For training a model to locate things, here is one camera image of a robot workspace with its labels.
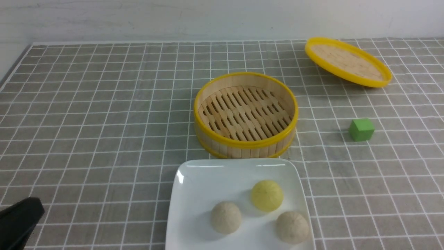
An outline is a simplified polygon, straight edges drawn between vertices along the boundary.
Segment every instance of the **green block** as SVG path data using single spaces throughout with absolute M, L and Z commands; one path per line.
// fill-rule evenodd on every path
M 372 138 L 375 127 L 368 118 L 354 119 L 350 124 L 349 133 L 354 141 L 366 141 Z

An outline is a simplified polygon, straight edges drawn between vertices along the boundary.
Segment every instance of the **white wall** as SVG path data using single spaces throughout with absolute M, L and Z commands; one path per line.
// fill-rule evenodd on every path
M 2 0 L 0 41 L 444 36 L 443 0 Z

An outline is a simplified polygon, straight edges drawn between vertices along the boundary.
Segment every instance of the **bamboo steamer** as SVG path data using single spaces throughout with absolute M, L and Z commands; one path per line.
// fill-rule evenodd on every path
M 278 157 L 293 140 L 297 116 L 290 89 L 259 73 L 215 78 L 194 101 L 197 138 L 219 158 Z

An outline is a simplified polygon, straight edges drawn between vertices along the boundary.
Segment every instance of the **yellow rim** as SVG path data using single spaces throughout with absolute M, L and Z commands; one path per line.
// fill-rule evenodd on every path
M 259 141 L 237 141 L 237 140 L 233 140 L 233 139 L 229 139 L 226 137 L 223 137 L 221 135 L 218 135 L 217 133 L 215 133 L 214 131 L 210 130 L 209 128 L 207 128 L 204 123 L 202 122 L 202 120 L 199 117 L 199 113 L 198 113 L 198 106 L 197 106 L 197 102 L 196 100 L 199 99 L 199 97 L 202 95 L 202 91 L 207 88 L 209 85 L 211 85 L 212 83 L 214 83 L 215 81 L 218 81 L 222 78 L 225 77 L 231 77 L 231 76 L 238 76 L 238 75 L 254 75 L 254 76 L 260 76 L 260 77 L 265 77 L 269 80 L 274 81 L 275 83 L 279 84 L 280 86 L 282 86 L 291 96 L 292 100 L 293 100 L 293 105 L 295 107 L 294 109 L 294 115 L 293 115 L 293 119 L 291 120 L 290 124 L 279 134 L 272 136 L 270 138 L 264 139 L 264 140 L 259 140 Z M 233 148 L 261 148 L 261 147 L 266 147 L 269 146 L 271 144 L 277 143 L 279 141 L 281 141 L 283 138 L 285 138 L 293 129 L 294 127 L 296 127 L 296 122 L 297 122 L 297 117 L 298 117 L 298 108 L 297 108 L 297 102 L 296 102 L 296 98 L 293 95 L 293 92 L 291 92 L 291 90 L 285 86 L 285 84 L 281 83 L 279 80 L 266 76 L 264 74 L 259 74 L 259 73 L 254 73 L 254 72 L 238 72 L 238 73 L 231 73 L 231 74 L 226 74 L 217 78 L 214 78 L 213 80 L 211 80 L 210 82 L 208 82 L 207 84 L 205 84 L 197 93 L 197 96 L 194 100 L 194 119 L 197 123 L 197 126 L 199 126 L 199 128 L 207 135 L 209 136 L 211 139 L 220 142 L 224 145 L 227 145 L 228 147 L 233 147 Z
M 349 73 L 343 69 L 340 69 L 340 68 L 330 64 L 329 62 L 327 62 L 324 59 L 322 59 L 321 57 L 319 57 L 311 49 L 312 46 L 319 45 L 319 44 L 327 44 L 327 45 L 335 46 L 335 47 L 341 48 L 343 50 L 346 50 L 348 52 L 351 52 L 355 55 L 360 56 L 361 58 L 370 62 L 375 68 L 377 68 L 378 71 L 382 74 L 384 80 L 377 81 L 377 80 L 373 80 L 373 79 L 369 79 L 369 78 L 360 77 L 360 76 Z M 349 45 L 345 42 L 341 42 L 341 41 L 326 38 L 326 37 L 314 37 L 314 38 L 308 39 L 307 44 L 305 45 L 305 52 L 307 53 L 307 55 L 310 57 L 311 60 L 313 60 L 316 64 L 319 65 L 319 67 L 325 69 L 326 71 L 328 71 L 340 78 L 344 78 L 350 82 L 353 82 L 353 83 L 356 83 L 356 84 L 359 84 L 362 86 L 367 86 L 367 87 L 372 87 L 372 88 L 382 88 L 382 87 L 386 86 L 392 80 L 392 73 L 387 68 L 387 66 L 385 66 L 381 61 L 379 61 L 377 58 L 370 55 L 369 53 L 367 53 L 359 48 L 356 48 L 355 46 Z
M 291 145 L 291 142 L 293 142 L 294 136 L 296 135 L 296 132 L 294 133 L 294 135 L 291 137 L 290 142 L 287 143 L 287 145 L 282 148 L 279 152 L 272 154 L 270 156 L 268 156 L 268 158 L 277 158 L 279 157 L 281 154 L 283 154 Z M 211 148 L 209 148 L 205 143 L 203 143 L 203 141 L 200 139 L 199 135 L 197 135 L 197 140 L 199 141 L 200 145 L 202 145 L 202 147 L 209 152 L 210 154 L 214 155 L 217 158 L 222 158 L 222 159 L 227 159 L 228 157 L 222 154 L 219 154 L 218 152 L 212 150 Z

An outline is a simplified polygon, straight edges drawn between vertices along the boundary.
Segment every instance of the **square plate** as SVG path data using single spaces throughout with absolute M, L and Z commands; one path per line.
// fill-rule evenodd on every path
M 264 179 L 276 181 L 284 192 L 282 205 L 271 213 L 256 209 L 251 188 Z M 232 201 L 242 213 L 242 224 L 229 235 L 210 225 L 213 207 Z M 279 240 L 275 221 L 289 210 L 302 214 L 311 227 L 301 180 L 294 165 L 283 159 L 195 160 L 177 170 L 166 228 L 166 250 L 314 250 L 313 230 L 301 244 Z

